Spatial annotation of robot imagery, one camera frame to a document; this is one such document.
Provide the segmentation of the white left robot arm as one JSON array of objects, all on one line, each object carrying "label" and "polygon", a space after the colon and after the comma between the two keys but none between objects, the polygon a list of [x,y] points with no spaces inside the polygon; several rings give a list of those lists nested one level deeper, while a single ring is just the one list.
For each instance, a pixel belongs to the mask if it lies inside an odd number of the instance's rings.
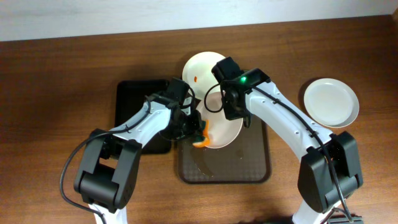
[{"label": "white left robot arm", "polygon": [[181,98],[153,94],[125,123],[109,131],[94,130],[79,148],[85,151],[73,187],[82,196],[82,209],[97,223],[126,223],[144,146],[158,133],[178,141],[206,139],[207,122],[197,110],[184,112]]}]

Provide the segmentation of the green and yellow sponge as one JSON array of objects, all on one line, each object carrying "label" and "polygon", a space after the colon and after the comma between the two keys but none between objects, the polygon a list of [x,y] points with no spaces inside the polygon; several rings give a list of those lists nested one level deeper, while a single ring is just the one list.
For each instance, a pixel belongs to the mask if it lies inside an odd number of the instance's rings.
[{"label": "green and yellow sponge", "polygon": [[192,145],[196,148],[202,148],[208,146],[211,141],[208,134],[209,120],[200,122],[200,127],[195,135]]}]

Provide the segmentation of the white plate with red stain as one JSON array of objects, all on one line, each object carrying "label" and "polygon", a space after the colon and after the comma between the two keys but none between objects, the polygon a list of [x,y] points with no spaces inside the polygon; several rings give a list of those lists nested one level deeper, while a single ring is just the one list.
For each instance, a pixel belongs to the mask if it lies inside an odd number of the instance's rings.
[{"label": "white plate with red stain", "polygon": [[205,133],[208,138],[204,143],[199,143],[199,147],[219,149],[233,142],[239,135],[243,126],[242,118],[228,120],[223,110],[212,113],[205,108],[204,100],[199,102],[197,110],[206,122]]}]

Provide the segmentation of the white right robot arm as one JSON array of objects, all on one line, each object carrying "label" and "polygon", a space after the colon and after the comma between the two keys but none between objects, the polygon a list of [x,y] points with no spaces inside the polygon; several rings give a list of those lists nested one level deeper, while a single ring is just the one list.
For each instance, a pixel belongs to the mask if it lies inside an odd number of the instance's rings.
[{"label": "white right robot arm", "polygon": [[311,120],[260,69],[217,75],[228,119],[257,116],[272,128],[300,161],[298,190],[303,198],[291,223],[362,223],[346,199],[363,184],[357,142],[348,132],[334,134]]}]

